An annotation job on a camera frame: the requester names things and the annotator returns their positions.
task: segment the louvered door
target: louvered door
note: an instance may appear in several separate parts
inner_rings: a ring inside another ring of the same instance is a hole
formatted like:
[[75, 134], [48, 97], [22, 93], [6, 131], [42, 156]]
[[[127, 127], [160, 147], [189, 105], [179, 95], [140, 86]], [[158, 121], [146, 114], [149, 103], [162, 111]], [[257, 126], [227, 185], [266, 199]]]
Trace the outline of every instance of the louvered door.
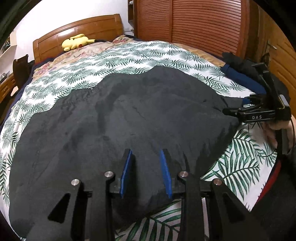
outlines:
[[172, 42], [216, 55], [236, 53], [240, 21], [240, 0], [173, 0]]
[[138, 38], [244, 57], [249, 0], [138, 0]]
[[170, 41], [170, 1], [137, 0], [138, 38], [146, 41]]

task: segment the leaf-patterned bedsheet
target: leaf-patterned bedsheet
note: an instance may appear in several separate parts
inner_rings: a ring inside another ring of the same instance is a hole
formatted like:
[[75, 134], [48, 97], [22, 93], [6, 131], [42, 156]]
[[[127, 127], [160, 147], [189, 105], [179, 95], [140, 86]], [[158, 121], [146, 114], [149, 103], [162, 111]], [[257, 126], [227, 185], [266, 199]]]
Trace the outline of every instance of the leaf-patterned bedsheet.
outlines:
[[[161, 42], [133, 42], [82, 58], [48, 72], [26, 86], [0, 134], [0, 210], [9, 221], [9, 171], [21, 133], [34, 113], [49, 110], [73, 89], [92, 88], [111, 73], [140, 74], [156, 65], [179, 69], [218, 94], [245, 97], [252, 92], [224, 77], [210, 62], [175, 45]], [[204, 180], [222, 179], [251, 210], [275, 163], [275, 151], [264, 142], [259, 124], [242, 124], [228, 148], [213, 164]], [[180, 203], [118, 230], [117, 240], [175, 239], [180, 225]]]

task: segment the wooden drawer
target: wooden drawer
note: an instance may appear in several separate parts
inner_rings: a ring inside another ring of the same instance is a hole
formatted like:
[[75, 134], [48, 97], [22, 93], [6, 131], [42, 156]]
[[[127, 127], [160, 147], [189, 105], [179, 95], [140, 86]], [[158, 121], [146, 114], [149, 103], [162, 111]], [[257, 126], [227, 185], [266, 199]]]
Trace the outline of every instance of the wooden drawer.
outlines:
[[2, 100], [13, 90], [13, 88], [17, 86], [15, 83], [15, 79], [13, 73], [0, 84], [0, 103]]

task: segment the pikachu plush toy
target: pikachu plush toy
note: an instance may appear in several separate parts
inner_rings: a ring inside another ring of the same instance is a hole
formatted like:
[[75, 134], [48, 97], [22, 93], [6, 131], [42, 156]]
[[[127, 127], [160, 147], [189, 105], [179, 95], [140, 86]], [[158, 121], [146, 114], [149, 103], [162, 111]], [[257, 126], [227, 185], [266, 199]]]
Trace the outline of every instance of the pikachu plush toy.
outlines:
[[64, 49], [64, 51], [67, 52], [69, 50], [73, 50], [88, 45], [90, 43], [94, 43], [94, 41], [94, 39], [88, 39], [88, 37], [86, 37], [84, 34], [78, 34], [74, 37], [66, 39], [62, 43], [62, 48]]

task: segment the human hand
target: human hand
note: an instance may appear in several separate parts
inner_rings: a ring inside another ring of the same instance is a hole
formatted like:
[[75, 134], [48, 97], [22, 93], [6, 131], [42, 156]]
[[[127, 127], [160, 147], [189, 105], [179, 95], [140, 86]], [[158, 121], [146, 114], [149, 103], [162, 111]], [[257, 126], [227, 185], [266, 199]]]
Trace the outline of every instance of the human hand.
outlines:
[[[292, 116], [292, 122], [296, 128], [296, 119]], [[263, 122], [263, 133], [267, 142], [269, 142], [274, 148], [277, 148], [276, 134], [275, 130], [286, 129], [287, 136], [289, 140], [289, 150], [293, 147], [293, 142], [295, 138], [295, 133], [293, 132], [293, 126], [291, 121], [270, 121]]]

